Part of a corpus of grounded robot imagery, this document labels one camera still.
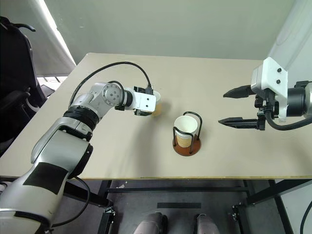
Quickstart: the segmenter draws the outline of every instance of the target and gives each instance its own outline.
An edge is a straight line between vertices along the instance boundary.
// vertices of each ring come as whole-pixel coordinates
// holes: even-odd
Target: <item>table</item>
[[[161,93],[162,114],[138,117],[131,111],[110,110],[94,130],[94,151],[82,178],[312,177],[312,125],[285,132],[267,125],[261,132],[217,122],[226,117],[256,117],[254,97],[231,99],[222,95],[249,84],[252,70],[261,61],[95,53],[85,56],[0,158],[0,175],[24,174],[31,167],[33,146],[66,111],[79,82],[103,65],[125,60],[147,72],[154,89]],[[146,86],[137,68],[119,65],[96,74],[80,93],[95,82],[110,80],[118,80],[125,87]],[[197,112],[203,118],[202,146],[191,157],[178,155],[172,147],[174,120],[185,111]]]

